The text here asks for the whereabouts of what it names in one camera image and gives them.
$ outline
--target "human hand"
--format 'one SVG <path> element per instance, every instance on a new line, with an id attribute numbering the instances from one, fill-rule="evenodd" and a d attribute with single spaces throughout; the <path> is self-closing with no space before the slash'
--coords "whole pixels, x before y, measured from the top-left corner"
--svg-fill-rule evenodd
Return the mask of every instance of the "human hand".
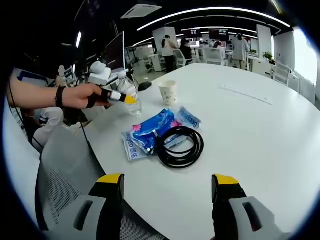
<path id="1" fill-rule="evenodd" d="M 85 109 L 88 106 L 88 98 L 96 94 L 101 96 L 102 89 L 95 84 L 80 84 L 77 87 L 69 87 L 63 90 L 62 105 L 68 108 Z M 111 106 L 107 101 L 97 100 L 94 104 L 97 106 Z"/>

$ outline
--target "white table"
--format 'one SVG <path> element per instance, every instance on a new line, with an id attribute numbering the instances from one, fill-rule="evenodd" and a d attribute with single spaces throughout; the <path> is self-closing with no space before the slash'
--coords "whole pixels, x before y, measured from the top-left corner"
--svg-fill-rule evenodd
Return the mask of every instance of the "white table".
<path id="1" fill-rule="evenodd" d="M 166 107 L 157 87 L 164 80 L 177 81 L 179 104 L 202 120 L 204 150 L 187 169 L 167 168 L 157 156 L 129 162 L 123 146 L 122 131 Z M 233 84 L 271 105 L 220 88 Z M 104 171 L 125 174 L 125 200 L 153 228 L 170 240 L 211 239 L 214 173 L 239 180 L 282 231 L 300 224 L 320 187 L 320 111 L 304 97 L 252 72 L 200 63 L 158 78 L 139 97 L 142 115 L 117 103 L 85 130 Z"/>

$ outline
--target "yellow tip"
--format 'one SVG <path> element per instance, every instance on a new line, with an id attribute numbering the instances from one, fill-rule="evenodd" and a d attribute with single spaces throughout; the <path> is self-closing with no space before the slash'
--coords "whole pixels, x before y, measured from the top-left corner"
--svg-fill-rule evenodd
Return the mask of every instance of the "yellow tip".
<path id="1" fill-rule="evenodd" d="M 137 101 L 136 101 L 132 96 L 130 96 L 130 95 L 127 95 L 127 96 L 125 97 L 124 102 L 125 102 L 126 104 L 136 104 L 136 103 L 137 103 Z"/>

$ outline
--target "ceiling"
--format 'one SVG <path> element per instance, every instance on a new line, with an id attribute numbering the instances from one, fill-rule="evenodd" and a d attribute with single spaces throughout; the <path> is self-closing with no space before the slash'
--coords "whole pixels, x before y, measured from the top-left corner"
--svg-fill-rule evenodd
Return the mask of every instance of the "ceiling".
<path id="1" fill-rule="evenodd" d="M 164 26 L 175 27 L 176 34 L 181 34 L 182 29 L 217 26 L 255 31 L 257 24 L 270 27 L 273 35 L 292 30 L 292 28 L 275 20 L 248 12 L 206 10 L 180 14 L 137 31 L 138 28 L 154 20 L 186 10 L 207 7 L 242 8 L 273 16 L 291 27 L 297 25 L 286 13 L 279 14 L 268 0 L 197 0 L 193 2 L 153 0 L 153 4 L 162 7 L 160 10 L 143 18 L 130 19 L 121 19 L 121 17 L 135 4 L 146 1 L 73 0 L 71 2 L 50 0 L 25 2 L 28 3 L 24 3 L 25 5 L 17 10 L 20 24 L 15 29 L 18 39 L 16 66 L 52 78 L 58 71 L 59 65 L 68 66 L 76 62 L 83 63 L 89 56 L 100 54 L 116 36 L 116 28 L 119 33 L 125 32 L 126 47 L 152 37 L 153 30 Z M 78 32 L 82 33 L 82 38 L 79 48 L 75 48 Z M 256 36 L 255 33 L 250 32 L 236 30 L 232 32 Z"/>

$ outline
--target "coiled cable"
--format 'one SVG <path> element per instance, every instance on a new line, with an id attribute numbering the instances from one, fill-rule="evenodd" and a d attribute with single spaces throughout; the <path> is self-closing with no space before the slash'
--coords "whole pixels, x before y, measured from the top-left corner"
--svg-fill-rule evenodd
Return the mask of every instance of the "coiled cable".
<path id="1" fill-rule="evenodd" d="M 193 141 L 193 147 L 186 151 L 172 151 L 165 147 L 165 141 L 174 135 L 187 136 Z M 192 128 L 186 126 L 176 126 L 166 131 L 161 137 L 156 138 L 156 153 L 161 162 L 167 167 L 174 169 L 184 169 L 195 164 L 204 150 L 204 140 L 202 136 Z"/>

